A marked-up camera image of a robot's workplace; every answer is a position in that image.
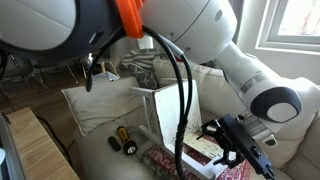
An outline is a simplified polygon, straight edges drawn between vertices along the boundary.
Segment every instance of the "wall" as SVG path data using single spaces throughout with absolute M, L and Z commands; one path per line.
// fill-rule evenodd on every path
M 255 49 L 267 0 L 245 0 L 237 45 L 287 78 L 305 77 L 320 84 L 320 56 Z

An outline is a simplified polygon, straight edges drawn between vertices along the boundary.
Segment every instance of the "black tool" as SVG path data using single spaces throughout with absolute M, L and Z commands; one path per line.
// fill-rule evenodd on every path
M 247 133 L 241 124 L 231 115 L 226 115 L 219 120 L 209 121 L 201 126 L 202 134 L 198 137 L 208 135 L 216 139 L 223 149 L 223 157 L 213 164 L 228 165 L 233 168 L 246 158 L 257 174 L 262 174 L 266 179 L 275 179 L 271 168 L 271 162 L 259 148 L 254 139 Z M 229 160 L 230 152 L 236 153 L 236 159 Z
M 118 143 L 117 139 L 114 136 L 110 136 L 108 138 L 108 142 L 111 145 L 112 149 L 115 151 L 120 151 L 121 150 L 121 146 Z
M 123 150 L 126 155 L 133 155 L 138 150 L 136 142 L 129 138 L 126 128 L 118 127 L 117 134 L 123 142 Z

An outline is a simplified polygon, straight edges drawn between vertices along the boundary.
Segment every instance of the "black clamp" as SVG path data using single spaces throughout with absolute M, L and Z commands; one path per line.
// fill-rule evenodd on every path
M 234 168 L 247 159 L 257 174 L 262 174 L 266 179 L 275 179 L 269 159 L 242 125 L 231 115 L 228 114 L 219 120 L 211 120 L 203 124 L 201 129 L 202 134 L 197 139 L 203 136 L 214 137 L 223 149 L 223 157 L 216 160 L 214 165 L 221 163 L 229 168 Z M 231 151 L 236 153 L 234 160 L 229 159 Z

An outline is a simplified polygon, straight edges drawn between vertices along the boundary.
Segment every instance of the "wooden table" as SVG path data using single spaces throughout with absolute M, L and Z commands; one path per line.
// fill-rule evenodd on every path
M 30 108 L 8 118 L 26 179 L 79 179 Z

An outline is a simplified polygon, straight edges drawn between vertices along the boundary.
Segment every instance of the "patterned fabric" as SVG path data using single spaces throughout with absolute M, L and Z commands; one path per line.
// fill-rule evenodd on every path
M 167 59 L 167 55 L 158 49 L 132 50 L 123 58 L 119 69 L 129 69 L 139 81 L 140 87 L 158 89 L 152 62 L 156 58 Z
M 215 143 L 213 137 L 205 136 L 205 138 Z M 184 146 L 183 152 L 203 166 L 210 162 L 210 159 L 208 157 L 202 155 L 201 153 L 187 145 Z M 179 179 L 175 168 L 174 159 L 159 146 L 154 145 L 153 147 L 145 151 L 144 157 L 151 161 L 151 164 L 153 167 L 155 167 L 156 174 L 160 177 L 160 179 Z M 243 163 L 233 169 L 227 168 L 222 172 L 217 180 L 249 180 L 250 170 L 250 164 L 247 160 L 245 160 Z M 199 179 L 186 168 L 184 168 L 184 173 L 187 180 Z

